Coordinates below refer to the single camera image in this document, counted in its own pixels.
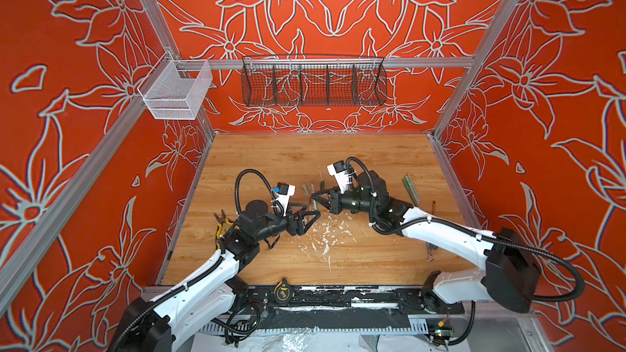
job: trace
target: white wire basket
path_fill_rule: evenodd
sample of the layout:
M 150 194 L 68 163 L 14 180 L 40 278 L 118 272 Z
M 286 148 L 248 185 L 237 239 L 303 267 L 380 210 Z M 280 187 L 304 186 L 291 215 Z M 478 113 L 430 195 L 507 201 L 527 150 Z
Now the white wire basket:
M 187 71 L 178 70 L 176 62 L 166 52 L 145 78 L 147 80 L 150 75 L 158 73 L 154 81 L 144 81 L 138 87 L 155 119 L 194 120 L 213 81 L 207 60 L 195 78 Z

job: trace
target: wooden table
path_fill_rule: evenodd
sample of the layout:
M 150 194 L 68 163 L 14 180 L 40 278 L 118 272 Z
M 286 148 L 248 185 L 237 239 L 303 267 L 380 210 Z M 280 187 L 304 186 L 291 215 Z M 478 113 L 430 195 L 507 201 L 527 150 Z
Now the wooden table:
M 421 197 L 420 206 L 430 212 L 436 201 L 437 216 L 463 223 L 426 135 L 408 134 L 219 134 L 215 137 L 176 248 L 163 280 L 173 285 L 209 258 L 215 249 L 214 213 L 224 209 L 236 219 L 233 188 L 246 168 L 261 171 L 270 185 L 295 185 L 292 202 L 308 202 L 302 191 L 317 190 L 322 179 L 336 186 L 326 166 L 355 156 L 375 170 L 387 183 L 390 196 L 411 202 L 402 178 L 413 177 Z M 255 199 L 269 203 L 262 181 L 246 175 L 240 184 L 241 207 Z M 434 270 L 472 268 L 465 259 L 438 249 L 434 262 L 426 260 L 423 241 L 396 235 L 381 236 L 367 224 L 366 214 L 344 211 L 321 218 L 305 236 L 280 235 L 269 250 L 261 252 L 240 274 L 249 284 L 273 285 L 286 277 L 292 284 L 422 284 Z

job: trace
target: wooden tabletop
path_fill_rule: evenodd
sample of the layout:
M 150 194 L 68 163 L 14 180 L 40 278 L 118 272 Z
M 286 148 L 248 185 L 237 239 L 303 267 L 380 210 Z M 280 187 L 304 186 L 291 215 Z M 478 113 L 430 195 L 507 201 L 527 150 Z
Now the wooden tabletop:
M 408 134 L 219 134 L 215 137 L 176 248 L 163 280 L 173 285 L 205 262 L 215 251 L 214 213 L 223 209 L 236 219 L 233 190 L 241 170 L 254 168 L 270 185 L 295 185 L 291 202 L 308 202 L 313 182 L 336 186 L 326 166 L 354 156 L 375 170 L 387 183 L 390 196 L 411 202 L 402 178 L 410 173 L 417 187 L 420 207 L 435 215 L 463 223 L 426 135 Z M 240 184 L 241 207 L 255 199 L 269 203 L 270 195 L 255 175 Z M 273 285 L 286 277 L 292 284 L 419 285 L 434 270 L 454 272 L 473 267 L 465 259 L 443 249 L 426 260 L 423 241 L 396 235 L 381 236 L 368 226 L 367 215 L 329 214 L 305 236 L 286 232 L 272 250 L 261 242 L 261 252 L 240 274 L 249 284 Z

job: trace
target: black wire basket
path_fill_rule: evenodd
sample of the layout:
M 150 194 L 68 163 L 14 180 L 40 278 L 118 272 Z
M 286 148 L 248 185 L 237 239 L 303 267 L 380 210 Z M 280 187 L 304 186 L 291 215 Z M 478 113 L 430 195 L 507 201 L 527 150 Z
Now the black wire basket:
M 382 57 L 245 56 L 246 106 L 380 106 L 387 101 Z

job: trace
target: red wall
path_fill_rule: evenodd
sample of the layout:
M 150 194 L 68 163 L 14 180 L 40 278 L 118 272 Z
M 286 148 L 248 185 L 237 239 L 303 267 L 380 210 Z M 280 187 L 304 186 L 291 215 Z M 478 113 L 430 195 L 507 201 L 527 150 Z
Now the red wall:
M 500 0 L 157 0 L 186 58 L 268 53 L 472 55 Z M 459 68 L 391 70 L 380 107 L 242 105 L 239 74 L 215 71 L 205 109 L 221 132 L 432 129 Z
M 571 260 L 537 303 L 557 350 L 626 348 L 626 0 L 521 0 L 444 134 L 482 223 Z M 542 294 L 570 289 L 540 263 Z
M 0 0 L 0 9 L 2 265 L 163 51 L 138 0 Z M 144 112 L 0 319 L 0 349 L 103 348 L 155 282 L 206 143 L 197 122 Z

